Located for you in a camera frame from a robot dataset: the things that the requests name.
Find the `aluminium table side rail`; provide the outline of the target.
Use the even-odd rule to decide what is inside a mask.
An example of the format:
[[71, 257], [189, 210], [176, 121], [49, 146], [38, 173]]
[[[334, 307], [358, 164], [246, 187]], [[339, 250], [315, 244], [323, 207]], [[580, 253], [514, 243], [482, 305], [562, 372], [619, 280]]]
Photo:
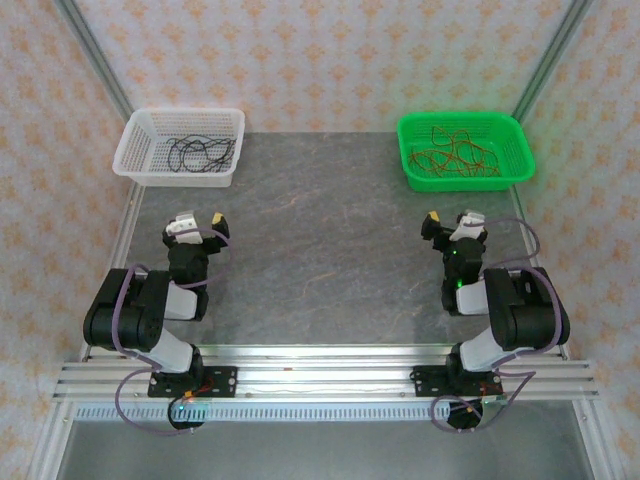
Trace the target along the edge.
[[[509, 189], [509, 192], [513, 201], [516, 217], [522, 221], [525, 221], [526, 220], [525, 212], [524, 212], [516, 186], [512, 186]], [[521, 230], [521, 235], [525, 244], [527, 255], [529, 256], [528, 262], [533, 267], [542, 267], [542, 263], [540, 262], [539, 255], [534, 253], [535, 251], [534, 237], [525, 226], [520, 226], [520, 230]], [[567, 347], [568, 345], [565, 344], [565, 345], [557, 346], [555, 348], [557, 353], [561, 356], [561, 358], [564, 361], [568, 361], [571, 359], [570, 351], [567, 349]]]
[[135, 182], [131, 183], [105, 273], [111, 268], [121, 268], [126, 263], [144, 193], [144, 187]]

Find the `white plastic basket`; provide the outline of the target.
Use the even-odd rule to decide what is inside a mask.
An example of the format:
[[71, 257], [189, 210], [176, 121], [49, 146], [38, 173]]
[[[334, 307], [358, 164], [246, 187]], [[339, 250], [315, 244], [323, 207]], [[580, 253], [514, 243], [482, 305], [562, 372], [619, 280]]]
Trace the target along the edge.
[[245, 132], [235, 108], [144, 108], [128, 120], [112, 170], [144, 187], [226, 188]]

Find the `aluminium base rail beam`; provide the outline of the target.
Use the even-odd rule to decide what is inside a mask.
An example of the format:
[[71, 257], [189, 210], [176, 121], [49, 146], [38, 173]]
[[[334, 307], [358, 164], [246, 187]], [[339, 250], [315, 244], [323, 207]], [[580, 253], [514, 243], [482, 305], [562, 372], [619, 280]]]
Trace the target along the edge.
[[[418, 365], [441, 365], [448, 344], [415, 345], [204, 345], [207, 365], [235, 366], [238, 402], [413, 402], [410, 373]], [[82, 362], [63, 365], [53, 397], [58, 401], [107, 401], [118, 386], [126, 401], [145, 398], [149, 377], [127, 374], [141, 363], [101, 348]], [[534, 377], [518, 397], [528, 401], [595, 399], [600, 391], [591, 365], [570, 360], [562, 348], [507, 363], [504, 390], [512, 393], [521, 373]]]

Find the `aluminium frame post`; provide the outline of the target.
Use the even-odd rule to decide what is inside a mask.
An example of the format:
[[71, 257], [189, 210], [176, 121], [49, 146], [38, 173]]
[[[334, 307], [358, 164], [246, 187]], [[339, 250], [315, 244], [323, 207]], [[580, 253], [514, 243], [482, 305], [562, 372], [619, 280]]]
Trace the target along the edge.
[[76, 0], [53, 0], [97, 74], [119, 115], [128, 121], [134, 108]]
[[571, 0], [511, 114], [519, 123], [523, 124], [532, 111], [593, 2], [594, 0]]

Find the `green plastic basket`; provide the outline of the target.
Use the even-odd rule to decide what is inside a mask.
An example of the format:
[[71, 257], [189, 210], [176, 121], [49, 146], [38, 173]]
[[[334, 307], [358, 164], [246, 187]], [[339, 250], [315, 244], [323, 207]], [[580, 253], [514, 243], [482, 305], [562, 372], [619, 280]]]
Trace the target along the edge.
[[397, 123], [401, 164], [417, 192], [503, 191], [536, 169], [521, 125], [500, 112], [416, 112]]

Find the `grey metal shelf panel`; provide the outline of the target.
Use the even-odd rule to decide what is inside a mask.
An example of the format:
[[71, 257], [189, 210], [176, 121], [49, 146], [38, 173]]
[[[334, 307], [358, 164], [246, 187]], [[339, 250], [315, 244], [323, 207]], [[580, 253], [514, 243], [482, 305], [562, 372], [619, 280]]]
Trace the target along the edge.
[[594, 480], [576, 428], [517, 410], [494, 428], [427, 422], [217, 423], [154, 437], [79, 422], [57, 480]]

